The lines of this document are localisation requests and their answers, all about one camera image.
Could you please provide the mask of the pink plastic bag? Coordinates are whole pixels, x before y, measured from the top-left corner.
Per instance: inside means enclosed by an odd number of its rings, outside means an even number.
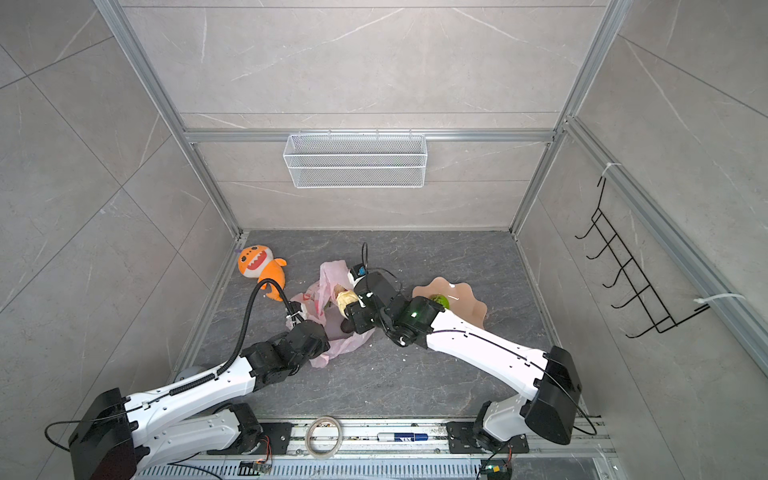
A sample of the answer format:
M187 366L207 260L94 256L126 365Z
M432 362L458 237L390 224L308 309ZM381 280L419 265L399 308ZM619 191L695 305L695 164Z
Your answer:
M324 368L336 357L357 350L373 335L372 330L364 334L345 333L341 330L344 317L338 308L337 296L352 289L346 262L329 261L321 264L319 280L304 293L292 298L292 301L301 304L305 319L323 326L329 340L329 349L310 361L314 368Z

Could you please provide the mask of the green fake custard apple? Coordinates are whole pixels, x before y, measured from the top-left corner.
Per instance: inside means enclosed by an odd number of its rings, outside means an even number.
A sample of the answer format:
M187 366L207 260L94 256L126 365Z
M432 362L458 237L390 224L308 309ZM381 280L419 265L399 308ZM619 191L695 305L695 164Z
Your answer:
M430 300L441 305L444 309L449 310L450 309L450 301L449 299L442 295L442 294L434 294L430 296Z

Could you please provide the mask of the pink scalloped plastic bowl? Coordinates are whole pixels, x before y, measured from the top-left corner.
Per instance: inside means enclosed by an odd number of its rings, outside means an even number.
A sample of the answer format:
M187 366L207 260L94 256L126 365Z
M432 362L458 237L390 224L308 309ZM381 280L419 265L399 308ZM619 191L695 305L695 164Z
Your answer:
M450 311L471 325L484 329L487 315L487 305L479 301L467 283L451 283L443 277L434 278L428 285L416 286L411 295L413 297L425 297L442 294L450 301Z

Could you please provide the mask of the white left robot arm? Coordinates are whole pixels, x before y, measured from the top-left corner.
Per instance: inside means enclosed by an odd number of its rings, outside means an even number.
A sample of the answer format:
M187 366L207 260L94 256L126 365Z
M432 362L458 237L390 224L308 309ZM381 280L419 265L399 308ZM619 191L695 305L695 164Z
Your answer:
M131 479L198 453L253 451L263 428L241 397L284 381L328 348L324 327L305 320L186 380L131 395L103 392L68 439L74 477Z

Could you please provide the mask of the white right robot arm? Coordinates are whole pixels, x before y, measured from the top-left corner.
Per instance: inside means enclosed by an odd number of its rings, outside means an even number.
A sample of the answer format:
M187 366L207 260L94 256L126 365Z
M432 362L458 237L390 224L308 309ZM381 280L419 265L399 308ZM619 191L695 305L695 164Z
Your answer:
M380 328L399 347L418 345L453 356L514 390L504 401L482 405L472 427L480 447L495 451L528 434L570 443L582 412L582 384L567 350L543 351L505 340L427 297L406 298L384 275L362 264L352 267L348 278L357 298L343 308L343 330L362 334Z

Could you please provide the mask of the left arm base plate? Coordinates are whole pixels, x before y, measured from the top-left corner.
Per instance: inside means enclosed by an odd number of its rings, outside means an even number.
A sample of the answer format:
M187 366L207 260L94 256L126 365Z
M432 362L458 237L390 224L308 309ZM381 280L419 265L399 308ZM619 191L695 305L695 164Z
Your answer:
M291 440L294 424L290 422L268 422L252 426L241 426L240 433L232 445L222 450L225 455L261 455L267 451L285 455Z

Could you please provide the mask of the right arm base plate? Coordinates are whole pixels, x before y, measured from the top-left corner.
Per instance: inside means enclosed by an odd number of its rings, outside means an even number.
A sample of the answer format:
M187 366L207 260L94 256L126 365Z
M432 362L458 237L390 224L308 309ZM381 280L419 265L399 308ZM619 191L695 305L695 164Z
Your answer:
M451 421L444 424L451 454L493 453L497 449L512 454L526 454L530 451L525 434L513 436L503 445L502 441L484 433L473 422Z

